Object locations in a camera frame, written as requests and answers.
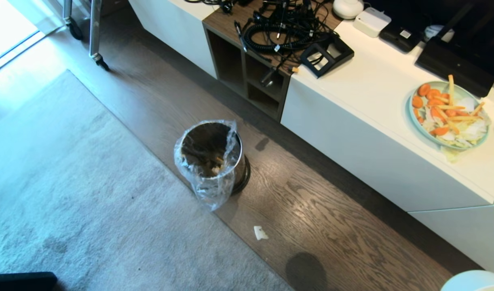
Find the light blue plate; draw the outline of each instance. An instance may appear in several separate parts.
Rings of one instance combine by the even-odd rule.
[[[428,84],[430,84],[430,89],[438,89],[441,93],[448,93],[448,82],[432,81],[432,82],[428,82]],[[440,146],[449,147],[449,148],[456,149],[456,150],[468,150],[468,149],[473,149],[473,148],[480,146],[487,139],[488,132],[490,131],[490,127],[487,127],[486,134],[478,141],[478,143],[475,144],[474,146],[470,147],[470,148],[456,147],[455,145],[447,144],[447,143],[442,142],[441,140],[434,138],[431,134],[429,134],[421,126],[419,121],[416,119],[416,116],[414,115],[414,108],[412,107],[412,98],[416,95],[417,95],[417,89],[415,89],[414,92],[412,93],[412,95],[408,98],[408,101],[406,104],[406,106],[408,108],[407,111],[409,113],[409,118],[412,121],[412,124],[414,124],[414,126],[417,128],[417,130],[419,130],[419,132],[421,132],[421,134],[423,134],[426,138],[428,138],[432,142],[437,143]],[[477,98],[475,98],[474,95],[472,95],[470,92],[466,91],[465,89],[459,87],[458,85],[454,86],[454,95],[455,95],[454,96],[455,99],[463,99],[466,97],[471,97],[475,101],[475,106],[479,104]],[[422,97],[421,99],[423,99],[423,102],[425,104],[428,101],[425,97]]]

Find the trash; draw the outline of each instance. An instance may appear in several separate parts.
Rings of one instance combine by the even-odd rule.
[[[264,232],[261,226],[256,225],[254,227],[254,234],[256,234],[256,239],[269,239],[269,236]]]
[[[235,121],[207,120],[190,127],[175,143],[173,158],[197,198],[212,211],[250,177]]]

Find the white round device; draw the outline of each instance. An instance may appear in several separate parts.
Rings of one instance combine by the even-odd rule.
[[[353,19],[364,10],[362,0],[335,0],[333,11],[343,19]]]

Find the chair leg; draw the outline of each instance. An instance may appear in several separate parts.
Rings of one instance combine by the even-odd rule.
[[[73,7],[73,0],[64,0],[64,9],[62,11],[62,17],[64,18],[65,24],[69,27],[69,32],[71,35],[77,39],[84,39],[84,35],[75,20],[71,18],[71,9]]]
[[[109,66],[99,54],[99,21],[101,18],[101,0],[92,0],[91,3],[91,36],[89,40],[89,56],[97,65],[108,71]]]

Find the gray carpet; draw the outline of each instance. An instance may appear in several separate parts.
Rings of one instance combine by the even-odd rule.
[[[0,121],[0,273],[34,271],[65,290],[290,289],[70,72]]]

